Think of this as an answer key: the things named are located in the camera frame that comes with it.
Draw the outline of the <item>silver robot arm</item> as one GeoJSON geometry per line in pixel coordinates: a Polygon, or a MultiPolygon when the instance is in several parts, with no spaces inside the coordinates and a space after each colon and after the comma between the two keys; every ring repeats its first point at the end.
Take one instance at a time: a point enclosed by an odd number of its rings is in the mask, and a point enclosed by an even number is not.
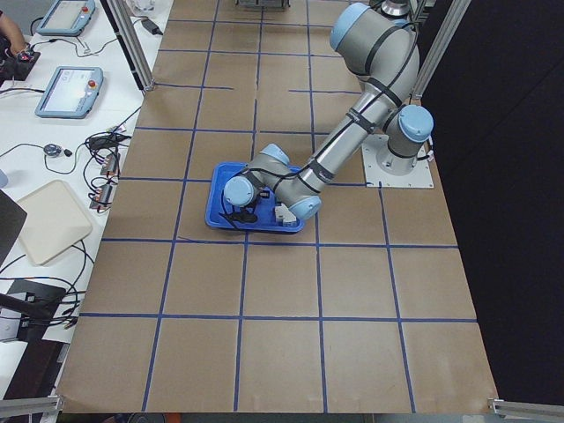
{"type": "Polygon", "coordinates": [[[434,126],[425,108],[404,103],[419,73],[417,40],[408,26],[395,24],[366,4],[348,6],[331,30],[330,45],[360,81],[360,98],[300,170],[290,169],[277,145],[264,147],[226,182],[220,202],[232,209],[222,217],[232,226],[255,222],[247,209],[270,189],[297,219],[311,218],[321,208],[323,187],[376,130],[388,134],[391,154],[415,157],[434,126]]]}

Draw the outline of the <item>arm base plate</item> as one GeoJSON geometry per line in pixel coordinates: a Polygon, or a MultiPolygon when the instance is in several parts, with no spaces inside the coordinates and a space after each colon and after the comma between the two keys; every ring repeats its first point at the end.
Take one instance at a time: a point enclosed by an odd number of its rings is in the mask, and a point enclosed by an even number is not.
{"type": "Polygon", "coordinates": [[[361,145],[366,185],[373,188],[432,189],[430,163],[425,147],[408,159],[399,158],[388,148],[388,136],[368,136],[361,145]]]}

